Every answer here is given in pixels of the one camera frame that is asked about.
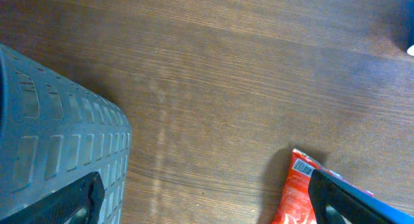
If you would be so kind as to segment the red snack packet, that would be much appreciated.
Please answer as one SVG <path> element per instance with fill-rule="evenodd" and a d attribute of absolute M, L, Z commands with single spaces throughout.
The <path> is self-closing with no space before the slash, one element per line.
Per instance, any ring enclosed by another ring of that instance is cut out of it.
<path fill-rule="evenodd" d="M 311 174 L 315 169 L 321 169 L 337 179 L 347 182 L 341 175 L 324 168 L 318 161 L 294 148 L 281 202 L 273 220 L 274 223 L 317 224 L 308 193 Z"/>

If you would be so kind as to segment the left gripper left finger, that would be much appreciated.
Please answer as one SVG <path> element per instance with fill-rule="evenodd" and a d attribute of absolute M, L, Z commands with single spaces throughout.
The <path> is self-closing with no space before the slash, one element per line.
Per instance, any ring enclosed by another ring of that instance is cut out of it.
<path fill-rule="evenodd" d="M 57 192 L 1 220 L 4 224 L 97 224 L 105 190 L 98 172 L 91 172 Z"/>

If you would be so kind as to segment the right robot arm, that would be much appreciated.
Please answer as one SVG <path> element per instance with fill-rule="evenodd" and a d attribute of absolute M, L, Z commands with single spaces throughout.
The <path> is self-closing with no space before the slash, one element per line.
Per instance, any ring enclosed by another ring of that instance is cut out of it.
<path fill-rule="evenodd" d="M 406 53 L 413 57 L 413 0 L 404 0 L 402 10 L 404 13 L 404 26 L 407 30 L 404 46 Z"/>

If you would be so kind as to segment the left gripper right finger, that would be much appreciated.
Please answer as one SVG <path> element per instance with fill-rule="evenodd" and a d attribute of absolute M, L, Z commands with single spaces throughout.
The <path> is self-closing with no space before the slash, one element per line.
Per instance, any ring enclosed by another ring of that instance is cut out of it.
<path fill-rule="evenodd" d="M 408 214 L 323 170 L 312 172 L 308 193 L 318 224 L 413 223 L 413 217 Z"/>

